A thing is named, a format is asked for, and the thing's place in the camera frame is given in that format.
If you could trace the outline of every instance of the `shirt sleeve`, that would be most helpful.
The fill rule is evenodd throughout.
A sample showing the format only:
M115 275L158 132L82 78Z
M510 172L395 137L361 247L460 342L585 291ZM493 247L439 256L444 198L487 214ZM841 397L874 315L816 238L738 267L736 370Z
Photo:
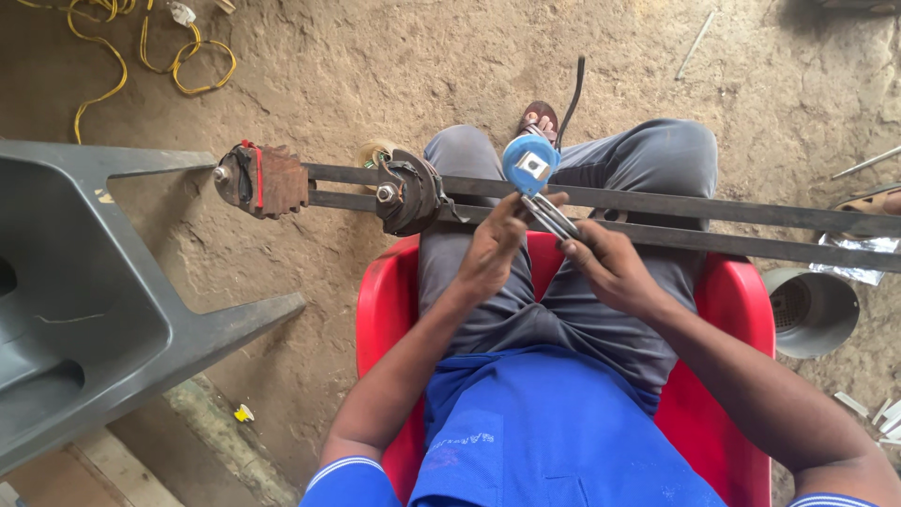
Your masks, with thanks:
M799 496L786 507L878 507L853 496L836 493L810 493Z
M401 507L382 467L364 456L332 461L313 476L300 507Z

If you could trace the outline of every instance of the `person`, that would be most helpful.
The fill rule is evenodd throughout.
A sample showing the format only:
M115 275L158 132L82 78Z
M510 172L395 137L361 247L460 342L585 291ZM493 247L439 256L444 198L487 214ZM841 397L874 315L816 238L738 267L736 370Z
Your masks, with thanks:
M535 102L518 132L554 142L556 120ZM441 131L424 156L441 175L502 179L471 126ZM716 156L701 124L658 119L564 148L551 183L711 198ZM423 390L426 454L409 505L723 505L653 422L677 358L794 475L791 505L901 505L895 471L844 409L696 314L704 253L633 246L579 221L584 242L558 245L566 260L539 302L518 194L457 199L494 210L475 229L421 234L420 318L348 393L302 507L400 505L379 459Z

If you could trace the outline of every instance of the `red plastic chair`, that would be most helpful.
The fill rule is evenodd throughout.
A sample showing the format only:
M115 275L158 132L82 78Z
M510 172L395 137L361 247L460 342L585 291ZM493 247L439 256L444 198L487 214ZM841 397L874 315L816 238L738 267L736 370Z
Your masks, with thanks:
M547 233L528 233L532 285L540 300L563 261ZM357 371L363 376L418 319L419 237L398 241L363 275L357 300ZM744 257L707 256L695 290L701 317L770 357L776 335L769 297ZM769 457L751 444L681 361L669 376L654 420L692 468L732 507L769 507ZM413 491L425 440L423 402L416 404L382 457L397 497Z

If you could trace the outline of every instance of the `metal container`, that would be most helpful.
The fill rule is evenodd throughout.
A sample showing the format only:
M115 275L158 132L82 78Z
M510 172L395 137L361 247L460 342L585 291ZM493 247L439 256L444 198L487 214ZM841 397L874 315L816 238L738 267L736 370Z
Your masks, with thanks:
M806 268L780 268L761 278L776 321L776 349L782 354L799 359L828 354L857 326L860 305L845 280Z

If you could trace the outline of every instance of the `gray plastic chair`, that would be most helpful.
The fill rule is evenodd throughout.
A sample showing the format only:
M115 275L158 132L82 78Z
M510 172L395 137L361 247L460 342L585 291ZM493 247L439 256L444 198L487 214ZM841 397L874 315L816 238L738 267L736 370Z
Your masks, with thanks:
M106 188L209 153L0 141L0 474L204 370L304 307L197 315Z

